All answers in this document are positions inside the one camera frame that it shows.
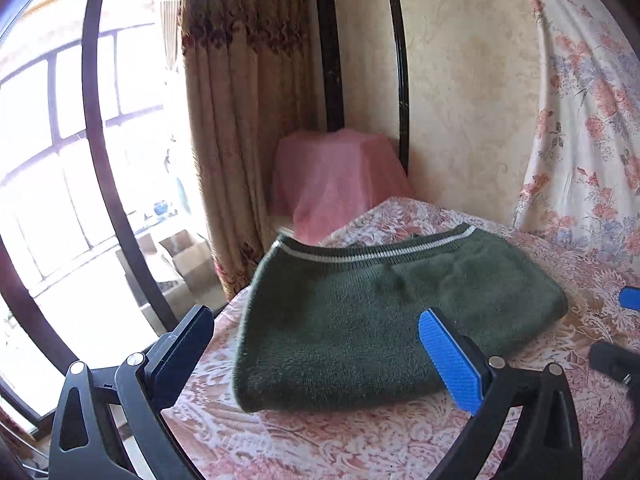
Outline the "green knit sweater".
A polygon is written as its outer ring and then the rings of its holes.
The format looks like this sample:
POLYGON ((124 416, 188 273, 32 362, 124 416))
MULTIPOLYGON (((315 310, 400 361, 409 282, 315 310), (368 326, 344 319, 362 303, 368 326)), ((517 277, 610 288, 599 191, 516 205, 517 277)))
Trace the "green knit sweater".
POLYGON ((243 411, 346 411, 442 383, 419 339, 435 308, 485 353, 512 356, 567 314, 562 287, 502 237, 462 223, 378 246, 282 236, 243 313, 232 388, 243 411))

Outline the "floral cream sheet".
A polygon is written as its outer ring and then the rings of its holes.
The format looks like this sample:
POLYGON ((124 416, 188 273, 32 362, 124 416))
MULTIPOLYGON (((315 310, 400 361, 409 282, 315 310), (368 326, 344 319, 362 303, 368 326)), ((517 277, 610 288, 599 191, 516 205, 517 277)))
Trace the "floral cream sheet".
POLYGON ((514 226, 639 271, 639 59, 601 0, 530 0, 540 85, 514 226))

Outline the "pink patterned bedspread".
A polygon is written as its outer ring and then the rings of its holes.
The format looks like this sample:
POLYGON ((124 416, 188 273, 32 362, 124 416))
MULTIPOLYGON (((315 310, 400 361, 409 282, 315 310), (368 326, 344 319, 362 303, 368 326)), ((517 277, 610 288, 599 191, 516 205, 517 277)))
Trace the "pink patterned bedspread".
MULTIPOLYGON (((620 305, 634 277, 595 258, 484 219, 476 225, 524 250, 566 291, 568 315, 513 364, 564 367, 577 412, 584 475, 597 479, 623 448, 634 422, 626 389, 589 367, 599 340, 637 350, 639 315, 620 305)), ((236 333, 247 302, 241 292, 176 404, 169 428, 209 479, 423 479, 444 457, 468 419, 446 393, 373 410, 333 414, 247 414, 231 388, 236 333)))

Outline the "cardboard box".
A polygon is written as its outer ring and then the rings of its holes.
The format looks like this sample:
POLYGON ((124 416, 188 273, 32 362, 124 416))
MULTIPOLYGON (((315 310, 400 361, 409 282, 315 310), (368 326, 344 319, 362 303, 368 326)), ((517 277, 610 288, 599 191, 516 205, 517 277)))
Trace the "cardboard box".
POLYGON ((212 252, 203 237, 182 230, 160 240, 191 292, 204 292, 218 283, 212 252))

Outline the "pink covered stool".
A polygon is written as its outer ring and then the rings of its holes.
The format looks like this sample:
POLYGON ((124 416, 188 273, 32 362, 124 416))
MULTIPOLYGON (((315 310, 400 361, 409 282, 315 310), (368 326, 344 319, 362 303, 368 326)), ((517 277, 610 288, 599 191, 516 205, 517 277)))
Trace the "pink covered stool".
POLYGON ((384 134, 297 131, 278 144, 269 212, 292 221, 296 240, 315 245, 384 200, 412 196, 384 134))

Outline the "beige floral curtain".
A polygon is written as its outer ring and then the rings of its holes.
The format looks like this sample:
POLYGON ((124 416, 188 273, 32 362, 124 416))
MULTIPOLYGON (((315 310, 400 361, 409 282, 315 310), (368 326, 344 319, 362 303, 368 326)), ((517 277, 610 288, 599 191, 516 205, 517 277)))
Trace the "beige floral curtain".
POLYGON ((273 240, 280 140, 317 125, 309 0, 182 0, 186 100, 214 266, 233 298, 273 240))

